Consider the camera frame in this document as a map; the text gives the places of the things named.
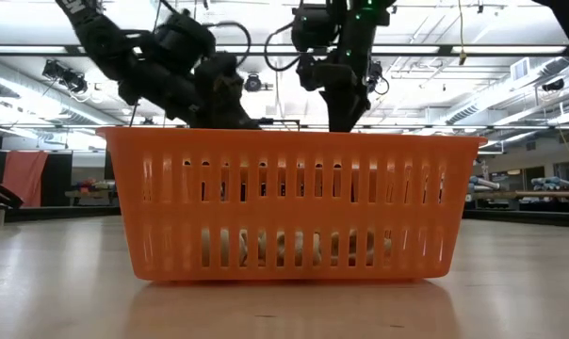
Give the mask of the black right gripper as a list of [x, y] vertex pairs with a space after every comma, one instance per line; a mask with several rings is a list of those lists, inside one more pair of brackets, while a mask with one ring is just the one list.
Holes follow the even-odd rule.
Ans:
[[[325, 88], [357, 90], [365, 83], [371, 53], [361, 51], [331, 51], [324, 58], [302, 53], [296, 74], [300, 85], [307, 91]], [[367, 96], [355, 95], [344, 110], [342, 98], [333, 91], [321, 91], [327, 106], [330, 132], [350, 132], [357, 121], [370, 108]]]

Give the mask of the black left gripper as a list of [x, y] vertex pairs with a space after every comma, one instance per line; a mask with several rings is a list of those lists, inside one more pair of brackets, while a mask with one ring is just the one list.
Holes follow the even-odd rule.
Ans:
[[168, 119], [195, 128], [260, 129], [241, 104], [236, 64], [234, 55], [217, 52], [194, 75], [181, 75], [156, 62], [126, 57], [118, 62], [118, 93], [130, 105], [146, 99]]

